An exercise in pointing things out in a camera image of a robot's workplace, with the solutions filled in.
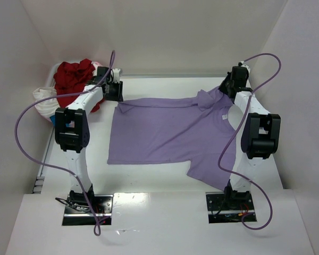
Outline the purple t-shirt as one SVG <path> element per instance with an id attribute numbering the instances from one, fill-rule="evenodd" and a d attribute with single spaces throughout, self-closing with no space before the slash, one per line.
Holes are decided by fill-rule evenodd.
<path id="1" fill-rule="evenodd" d="M 224 189 L 236 160 L 231 99 L 214 88 L 192 98 L 141 98 L 113 114 L 108 164 L 190 162 L 188 176 Z"/>

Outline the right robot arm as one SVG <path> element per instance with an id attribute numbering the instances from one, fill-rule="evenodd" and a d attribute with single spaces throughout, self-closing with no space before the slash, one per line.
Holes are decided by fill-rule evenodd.
<path id="1" fill-rule="evenodd" d="M 223 210 L 239 210 L 250 197 L 254 181 L 262 162 L 277 151 L 281 117 L 266 110 L 247 87 L 250 68 L 239 64 L 234 66 L 221 83 L 219 90 L 239 107 L 245 120 L 241 136 L 243 152 L 237 170 L 224 189 Z"/>

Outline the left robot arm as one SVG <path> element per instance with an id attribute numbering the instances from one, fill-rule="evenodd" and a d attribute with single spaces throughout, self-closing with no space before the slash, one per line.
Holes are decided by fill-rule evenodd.
<path id="1" fill-rule="evenodd" d="M 101 101 L 123 101 L 122 70 L 100 66 L 74 102 L 55 111 L 55 141 L 60 145 L 71 172 L 68 204 L 88 208 L 95 200 L 93 184 L 86 163 L 86 147 L 90 140 L 87 116 Z"/>

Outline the pink t-shirt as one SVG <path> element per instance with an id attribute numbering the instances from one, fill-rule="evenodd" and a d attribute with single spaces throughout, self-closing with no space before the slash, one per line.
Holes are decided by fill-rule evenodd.
<path id="1" fill-rule="evenodd" d="M 99 66 L 102 66 L 101 63 L 99 63 L 99 62 L 92 62 L 92 65 L 93 65 L 95 68 L 98 68 Z"/>

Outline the red t-shirt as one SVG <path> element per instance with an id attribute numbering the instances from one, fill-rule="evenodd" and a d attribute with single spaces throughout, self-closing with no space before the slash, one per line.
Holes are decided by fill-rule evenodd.
<path id="1" fill-rule="evenodd" d="M 82 92 L 86 83 L 97 75 L 97 69 L 87 58 L 79 63 L 62 62 L 54 74 L 57 95 Z"/>

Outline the white laundry basket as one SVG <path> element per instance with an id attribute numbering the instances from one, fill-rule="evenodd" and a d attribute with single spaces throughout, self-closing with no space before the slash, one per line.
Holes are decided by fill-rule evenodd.
<path id="1" fill-rule="evenodd" d="M 45 87 L 54 87 L 56 82 L 54 80 L 54 74 L 57 72 L 58 67 L 61 65 L 60 63 L 57 63 L 53 65 L 49 71 L 49 74 L 47 76 L 46 82 L 45 82 Z"/>

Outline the blue t-shirt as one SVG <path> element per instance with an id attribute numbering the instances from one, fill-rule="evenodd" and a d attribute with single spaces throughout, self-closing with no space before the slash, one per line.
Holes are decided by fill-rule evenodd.
<path id="1" fill-rule="evenodd" d="M 53 123 L 53 125 L 55 126 L 55 115 L 50 117 L 51 122 Z"/>

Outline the white t-shirt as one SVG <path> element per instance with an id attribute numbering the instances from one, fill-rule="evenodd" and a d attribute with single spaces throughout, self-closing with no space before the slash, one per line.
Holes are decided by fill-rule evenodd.
<path id="1" fill-rule="evenodd" d="M 39 101 L 48 97 L 56 96 L 57 92 L 54 87 L 41 87 L 34 90 L 32 95 L 35 101 Z M 50 122 L 50 117 L 55 115 L 55 111 L 59 107 L 60 105 L 56 98 L 49 99 L 35 105 L 35 108 L 38 111 L 38 113 Z"/>

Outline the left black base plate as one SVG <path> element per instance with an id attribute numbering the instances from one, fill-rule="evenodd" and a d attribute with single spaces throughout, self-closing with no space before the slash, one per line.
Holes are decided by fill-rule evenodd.
<path id="1" fill-rule="evenodd" d="M 62 226 L 89 226 L 95 225 L 95 219 L 85 200 L 72 202 L 70 197 L 62 200 L 65 205 Z M 96 195 L 93 200 L 93 209 L 100 225 L 111 225 L 113 195 Z"/>

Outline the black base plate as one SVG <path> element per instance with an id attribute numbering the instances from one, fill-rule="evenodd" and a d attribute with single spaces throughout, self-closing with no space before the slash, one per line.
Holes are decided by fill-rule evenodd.
<path id="1" fill-rule="evenodd" d="M 210 224 L 241 223 L 243 216 L 244 222 L 257 221 L 250 192 L 240 199 L 226 199 L 222 192 L 207 192 L 206 203 Z"/>
<path id="2" fill-rule="evenodd" d="M 65 205 L 62 226 L 89 226 L 95 225 L 95 219 L 85 200 L 72 202 L 70 197 L 62 200 Z M 93 200 L 93 209 L 100 225 L 111 225 L 113 195 L 96 195 Z"/>

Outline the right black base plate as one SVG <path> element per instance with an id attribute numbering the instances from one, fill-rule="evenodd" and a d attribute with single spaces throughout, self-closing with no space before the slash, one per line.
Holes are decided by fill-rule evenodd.
<path id="1" fill-rule="evenodd" d="M 243 216 L 244 222 L 257 221 L 250 192 L 240 199 L 226 199 L 222 192 L 207 192 L 206 203 L 210 224 L 241 223 Z"/>

